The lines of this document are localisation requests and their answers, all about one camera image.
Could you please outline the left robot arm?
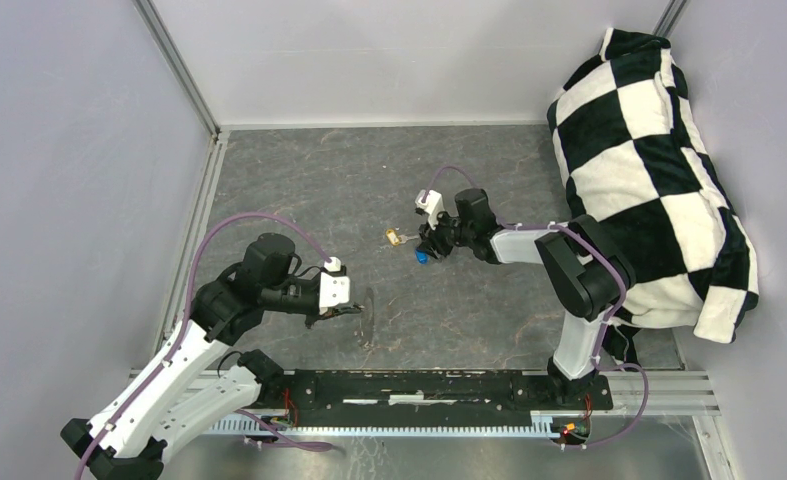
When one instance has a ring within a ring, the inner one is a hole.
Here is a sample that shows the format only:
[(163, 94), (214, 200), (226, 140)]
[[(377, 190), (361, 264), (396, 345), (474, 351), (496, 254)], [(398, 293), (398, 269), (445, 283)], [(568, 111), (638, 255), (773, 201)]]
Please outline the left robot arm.
[(302, 315), (311, 327), (363, 311), (350, 299), (350, 279), (338, 259), (309, 278), (294, 272), (300, 262), (290, 238), (265, 233), (248, 245), (242, 261), (201, 286), (187, 319), (132, 383), (93, 417), (73, 418), (63, 427), (63, 441), (80, 458), (77, 472), (97, 479), (156, 479), (175, 454), (227, 415), (252, 403), (275, 405), (283, 394), (283, 370), (260, 350), (241, 353), (209, 386), (181, 396), (267, 312)]

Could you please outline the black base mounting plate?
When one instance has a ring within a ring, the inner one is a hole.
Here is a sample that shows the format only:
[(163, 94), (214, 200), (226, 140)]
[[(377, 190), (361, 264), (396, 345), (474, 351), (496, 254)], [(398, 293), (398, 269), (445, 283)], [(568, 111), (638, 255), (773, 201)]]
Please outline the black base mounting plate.
[(533, 412), (609, 411), (606, 377), (566, 387), (522, 370), (296, 370), (268, 381), (256, 410), (301, 427), (523, 427)]

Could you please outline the red wired circuit board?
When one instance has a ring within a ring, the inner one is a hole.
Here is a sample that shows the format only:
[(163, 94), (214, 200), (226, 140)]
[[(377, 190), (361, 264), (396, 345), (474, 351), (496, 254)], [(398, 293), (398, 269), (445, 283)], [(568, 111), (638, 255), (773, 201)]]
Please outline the red wired circuit board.
[(559, 434), (558, 443), (580, 445), (588, 441), (591, 435), (591, 420), (589, 418), (577, 421), (566, 421), (553, 428)]

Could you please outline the black white checkered blanket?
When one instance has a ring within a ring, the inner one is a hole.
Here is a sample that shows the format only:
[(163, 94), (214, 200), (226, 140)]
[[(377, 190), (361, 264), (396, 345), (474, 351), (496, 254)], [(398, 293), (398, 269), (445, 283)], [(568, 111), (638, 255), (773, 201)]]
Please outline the black white checkered blanket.
[(547, 111), (573, 215), (589, 215), (636, 282), (619, 319), (729, 344), (759, 301), (753, 244), (701, 140), (670, 42), (608, 29)]

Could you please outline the blue capped key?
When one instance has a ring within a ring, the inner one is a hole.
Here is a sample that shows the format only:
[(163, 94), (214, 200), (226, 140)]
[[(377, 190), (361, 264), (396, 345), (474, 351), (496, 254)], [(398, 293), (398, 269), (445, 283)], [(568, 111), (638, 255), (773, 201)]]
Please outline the blue capped key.
[(427, 264), (429, 261), (429, 257), (425, 252), (415, 250), (414, 251), (415, 257), (420, 264)]

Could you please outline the yellow capped key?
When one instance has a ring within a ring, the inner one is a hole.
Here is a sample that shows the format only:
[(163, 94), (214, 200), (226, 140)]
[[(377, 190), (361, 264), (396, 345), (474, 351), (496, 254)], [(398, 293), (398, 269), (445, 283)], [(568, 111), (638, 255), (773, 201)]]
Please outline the yellow capped key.
[(385, 231), (385, 238), (392, 246), (401, 246), (409, 241), (419, 240), (420, 236), (399, 233), (396, 229), (388, 229)]

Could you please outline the metal keyring plate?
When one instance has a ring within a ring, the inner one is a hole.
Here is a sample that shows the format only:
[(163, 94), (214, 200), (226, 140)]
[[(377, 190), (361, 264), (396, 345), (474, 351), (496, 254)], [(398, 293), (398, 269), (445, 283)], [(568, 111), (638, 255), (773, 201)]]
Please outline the metal keyring plate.
[(372, 345), (375, 327), (375, 293), (373, 288), (367, 287), (365, 289), (362, 305), (358, 339), (359, 345), (368, 349)]

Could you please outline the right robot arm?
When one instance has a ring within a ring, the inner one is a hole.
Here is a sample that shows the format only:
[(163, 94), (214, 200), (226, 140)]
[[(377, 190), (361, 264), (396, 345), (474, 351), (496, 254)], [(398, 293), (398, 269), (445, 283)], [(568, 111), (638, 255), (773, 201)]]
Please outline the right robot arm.
[(456, 248), (493, 265), (542, 266), (565, 315), (559, 345), (547, 363), (546, 392), (560, 408), (581, 401), (596, 377), (596, 365), (611, 317), (622, 305), (636, 273), (598, 221), (581, 215), (546, 226), (503, 225), (480, 188), (459, 192), (456, 214), (440, 193), (422, 190), (415, 210), (425, 216), (417, 256), (425, 262)]

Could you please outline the aluminium frame rail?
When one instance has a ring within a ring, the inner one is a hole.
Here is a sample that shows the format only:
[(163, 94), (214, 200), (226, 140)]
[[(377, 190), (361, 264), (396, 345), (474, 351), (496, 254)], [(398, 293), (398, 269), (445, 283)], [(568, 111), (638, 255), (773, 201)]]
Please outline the aluminium frame rail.
[(133, 4), (137, 8), (142, 20), (155, 40), (158, 49), (167, 62), (169, 69), (180, 85), (184, 95), (190, 102), (199, 121), (212, 137), (218, 137), (221, 133), (219, 122), (207, 105), (201, 90), (184, 61), (168, 27), (163, 21), (157, 6), (151, 0), (134, 0)]

